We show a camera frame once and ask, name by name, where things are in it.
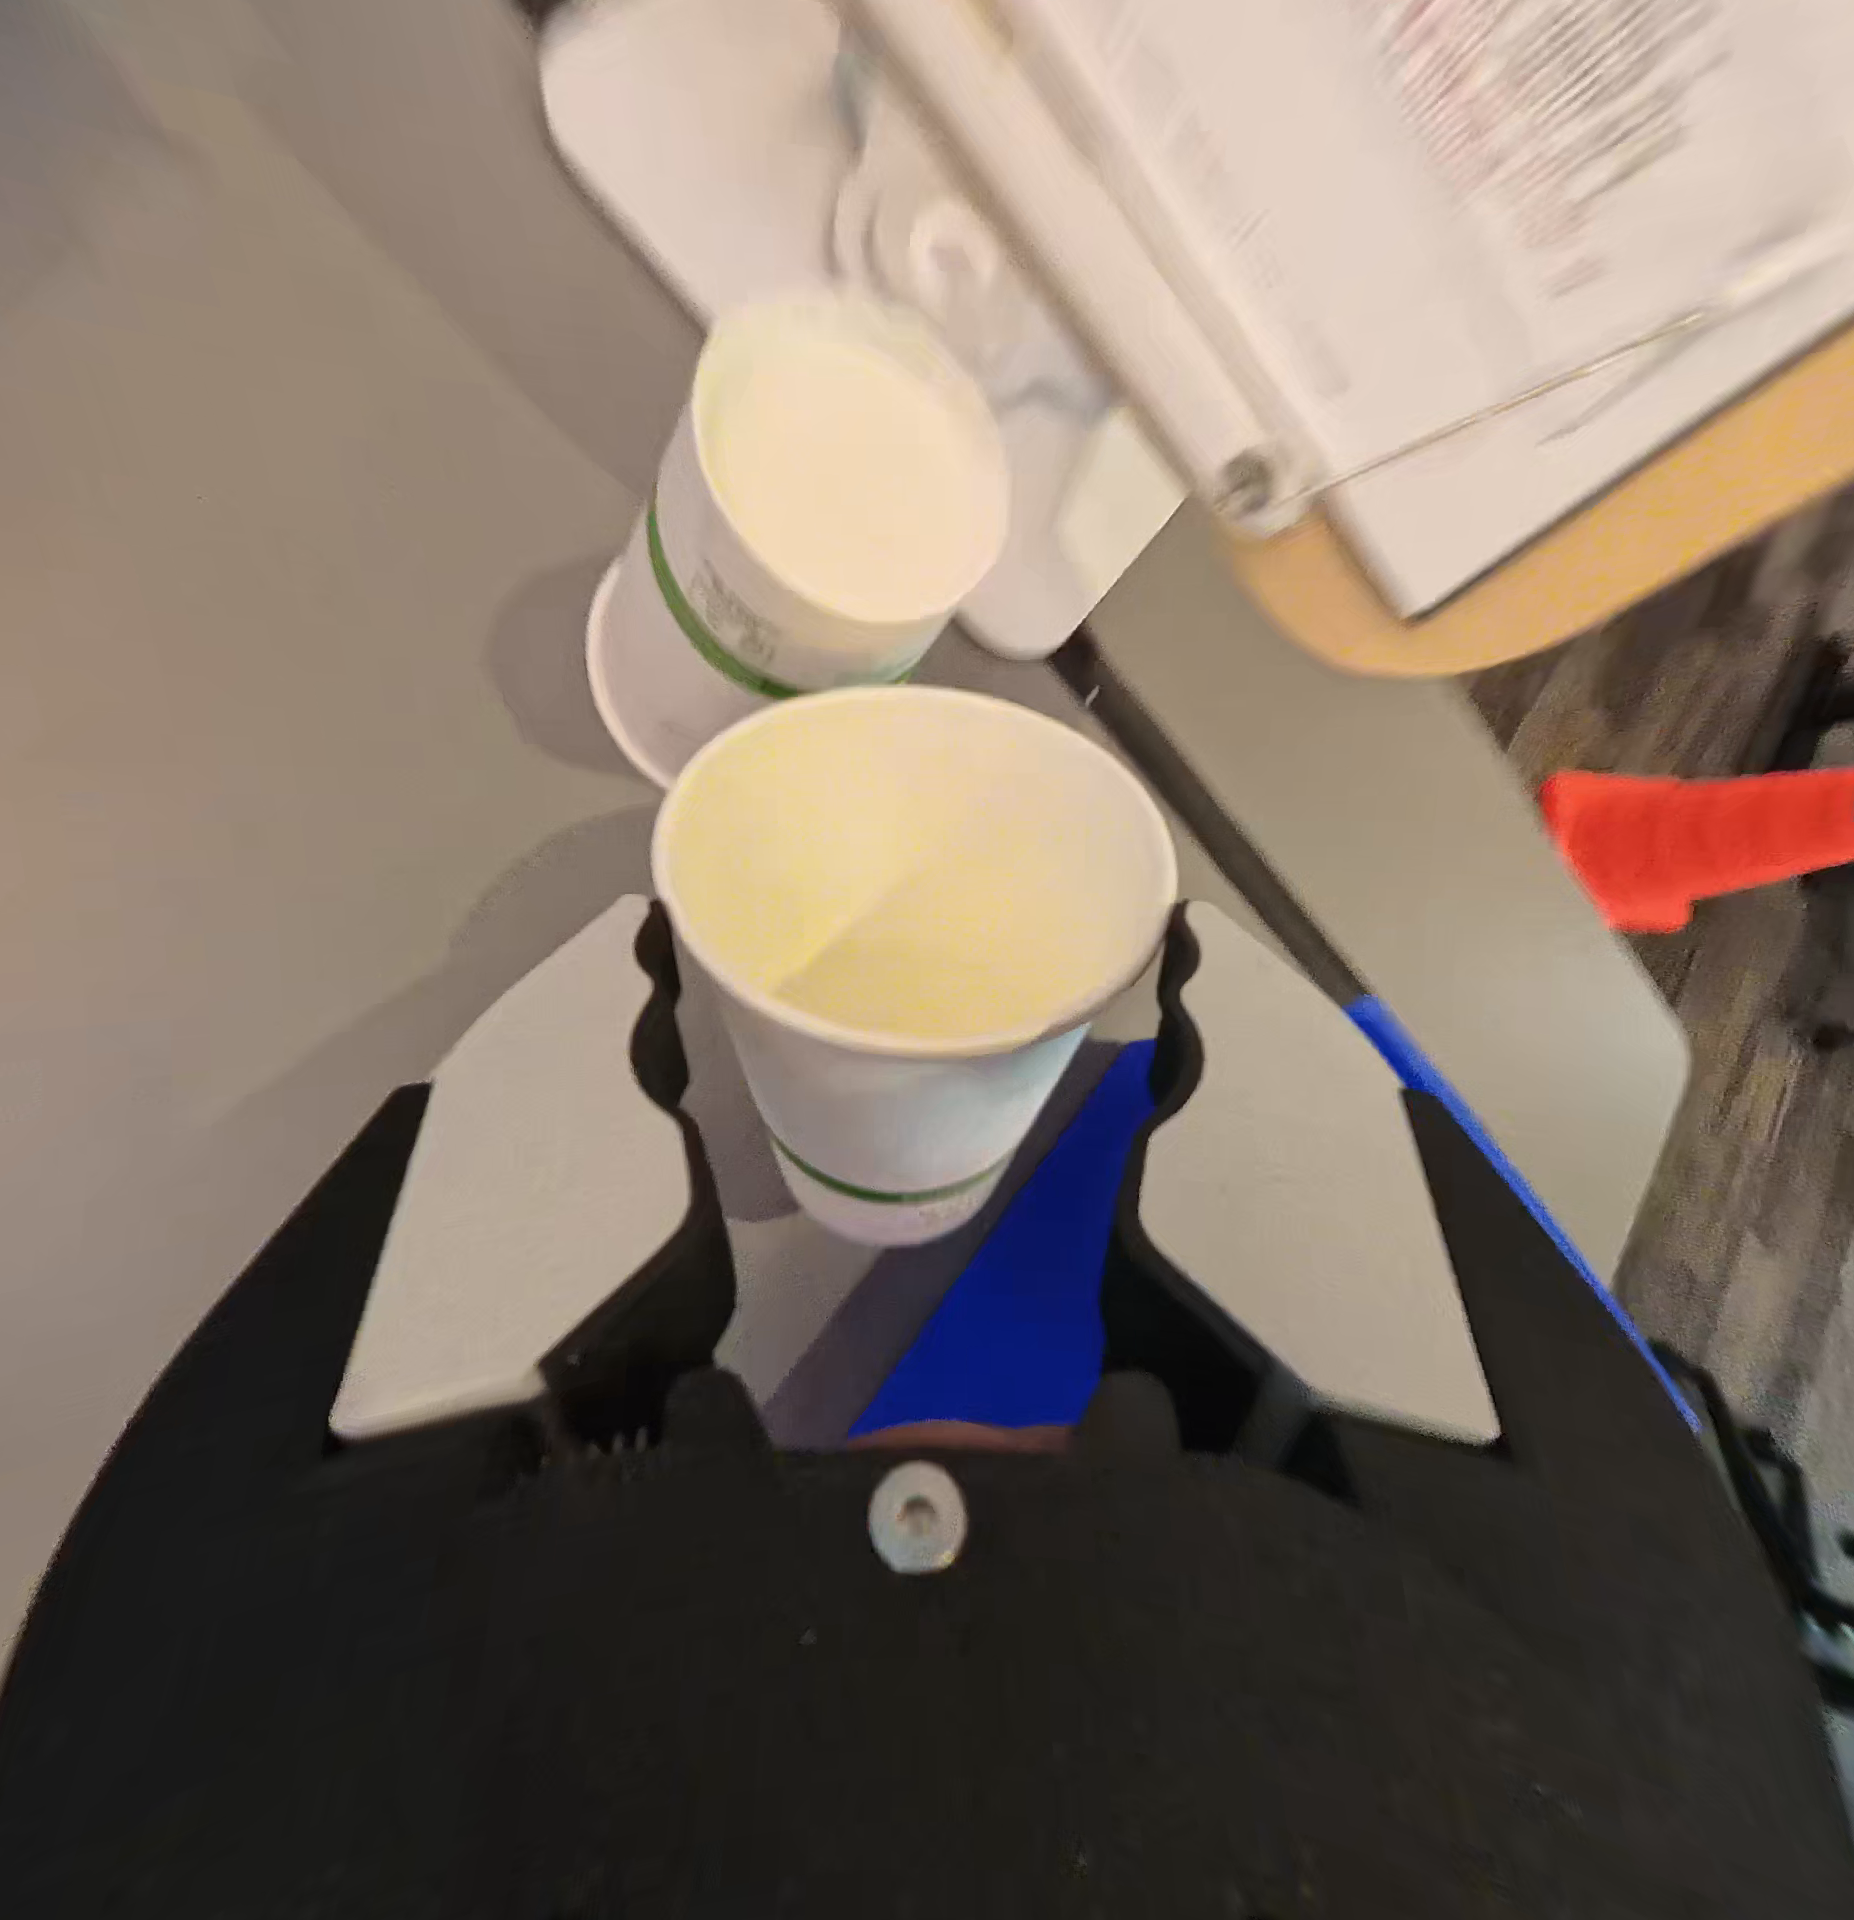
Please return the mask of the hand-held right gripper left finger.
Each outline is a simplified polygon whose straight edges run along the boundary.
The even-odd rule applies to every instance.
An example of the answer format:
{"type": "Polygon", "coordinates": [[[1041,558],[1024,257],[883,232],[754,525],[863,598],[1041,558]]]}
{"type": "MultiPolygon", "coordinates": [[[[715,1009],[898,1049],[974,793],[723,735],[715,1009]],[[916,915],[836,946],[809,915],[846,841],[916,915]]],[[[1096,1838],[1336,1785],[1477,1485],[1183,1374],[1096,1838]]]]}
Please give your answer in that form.
{"type": "Polygon", "coordinates": [[[438,1064],[339,1374],[343,1446],[491,1408],[641,1441],[736,1318],[660,900],[613,900],[438,1064]]]}

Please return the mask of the white sign stand base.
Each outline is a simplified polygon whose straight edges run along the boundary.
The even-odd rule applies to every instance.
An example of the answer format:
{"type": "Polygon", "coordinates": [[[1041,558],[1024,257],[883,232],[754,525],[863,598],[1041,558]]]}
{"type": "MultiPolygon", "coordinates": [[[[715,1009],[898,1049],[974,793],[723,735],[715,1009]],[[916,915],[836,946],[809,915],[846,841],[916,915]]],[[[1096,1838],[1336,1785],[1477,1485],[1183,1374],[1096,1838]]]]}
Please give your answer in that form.
{"type": "MultiPolygon", "coordinates": [[[[881,59],[809,0],[555,4],[538,103],[555,158],[701,325],[840,287],[826,232],[863,141],[916,149],[968,204],[881,59]]],[[[1096,429],[1041,404],[991,417],[1011,533],[962,621],[997,657],[1048,657],[1177,518],[1177,478],[1119,397],[1096,429]]]]}

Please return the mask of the green banded white paper cup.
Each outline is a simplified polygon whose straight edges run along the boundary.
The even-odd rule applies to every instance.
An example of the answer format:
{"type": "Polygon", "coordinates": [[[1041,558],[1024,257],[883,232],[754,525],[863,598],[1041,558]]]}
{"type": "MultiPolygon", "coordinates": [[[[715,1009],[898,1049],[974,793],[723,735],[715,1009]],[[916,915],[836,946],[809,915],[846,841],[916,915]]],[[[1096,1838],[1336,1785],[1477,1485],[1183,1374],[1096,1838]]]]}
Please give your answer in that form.
{"type": "Polygon", "coordinates": [[[1007,533],[991,397],[930,325],[836,287],[745,302],[584,608],[595,714],[673,790],[768,705],[906,685],[1007,533]]]}
{"type": "Polygon", "coordinates": [[[854,1245],[930,1245],[983,1217],[1100,1003],[1147,977],[1177,845],[1083,726],[893,685],[715,735],[650,816],[650,890],[797,1208],[854,1245]]]}

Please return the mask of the printed instruction sheet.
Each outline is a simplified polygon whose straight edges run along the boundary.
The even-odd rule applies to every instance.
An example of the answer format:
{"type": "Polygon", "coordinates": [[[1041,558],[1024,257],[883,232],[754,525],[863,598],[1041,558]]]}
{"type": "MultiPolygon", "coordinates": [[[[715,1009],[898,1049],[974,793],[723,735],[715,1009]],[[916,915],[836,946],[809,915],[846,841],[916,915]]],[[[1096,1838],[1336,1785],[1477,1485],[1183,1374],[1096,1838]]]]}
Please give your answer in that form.
{"type": "Polygon", "coordinates": [[[1854,0],[1007,4],[1397,614],[1854,325],[1854,0]]]}

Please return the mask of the blue plastic bin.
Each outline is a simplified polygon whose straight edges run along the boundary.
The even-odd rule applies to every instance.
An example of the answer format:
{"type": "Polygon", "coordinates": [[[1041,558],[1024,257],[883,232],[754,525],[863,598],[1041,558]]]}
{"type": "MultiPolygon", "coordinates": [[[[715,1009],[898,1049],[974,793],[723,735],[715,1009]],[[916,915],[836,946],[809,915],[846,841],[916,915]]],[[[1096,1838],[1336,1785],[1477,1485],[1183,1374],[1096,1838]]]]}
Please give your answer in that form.
{"type": "MultiPolygon", "coordinates": [[[[1561,1239],[1532,1175],[1501,1155],[1501,1138],[1473,1119],[1473,1100],[1451,1084],[1451,1075],[1407,1042],[1407,1028],[1381,999],[1350,999],[1341,1009],[1405,1084],[1434,1095],[1473,1144],[1495,1160],[1495,1175],[1532,1208],[1532,1221],[1561,1245],[1561,1257],[1602,1287],[1588,1257],[1561,1239]]],[[[1100,1378],[1100,1239],[1119,1208],[1119,1175],[1134,1155],[1134,1135],[1147,1123],[1157,1095],[1157,1042],[1119,1042],[1090,1100],[1059,1123],[1059,1144],[1024,1175],[1007,1217],[983,1232],[925,1333],[893,1354],[846,1441],[881,1441],[898,1426],[1069,1426],[1090,1408],[1090,1390],[1100,1378]]],[[[1687,1426],[1687,1446],[1700,1458],[1700,1426],[1681,1399],[1670,1374],[1653,1354],[1636,1318],[1605,1294],[1605,1318],[1636,1345],[1647,1374],[1687,1426]]],[[[1317,1433],[1317,1419],[1288,1441],[1285,1479],[1336,1485],[1341,1458],[1317,1433]]]]}

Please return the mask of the orange traffic cone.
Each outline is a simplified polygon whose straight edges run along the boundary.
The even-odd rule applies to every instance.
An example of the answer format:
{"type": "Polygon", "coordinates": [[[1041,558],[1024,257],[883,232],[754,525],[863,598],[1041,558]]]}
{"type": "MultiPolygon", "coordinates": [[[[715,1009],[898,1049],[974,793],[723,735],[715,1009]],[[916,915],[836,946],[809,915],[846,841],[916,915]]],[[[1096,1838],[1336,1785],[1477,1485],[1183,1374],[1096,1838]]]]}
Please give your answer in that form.
{"type": "Polygon", "coordinates": [[[1694,900],[1854,864],[1854,763],[1748,781],[1541,781],[1541,822],[1605,930],[1681,930],[1694,900]]]}

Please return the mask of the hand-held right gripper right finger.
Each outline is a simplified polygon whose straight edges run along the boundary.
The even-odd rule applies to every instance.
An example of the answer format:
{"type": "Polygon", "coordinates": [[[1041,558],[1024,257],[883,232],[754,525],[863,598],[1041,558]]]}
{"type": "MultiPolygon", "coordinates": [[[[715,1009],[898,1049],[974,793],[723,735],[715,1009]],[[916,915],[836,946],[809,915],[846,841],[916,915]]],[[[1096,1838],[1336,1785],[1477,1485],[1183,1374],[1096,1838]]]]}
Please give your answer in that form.
{"type": "Polygon", "coordinates": [[[1100,1374],[1157,1378],[1183,1458],[1285,1464],[1316,1419],[1501,1441],[1405,1079],[1205,900],[1157,958],[1100,1374]]]}

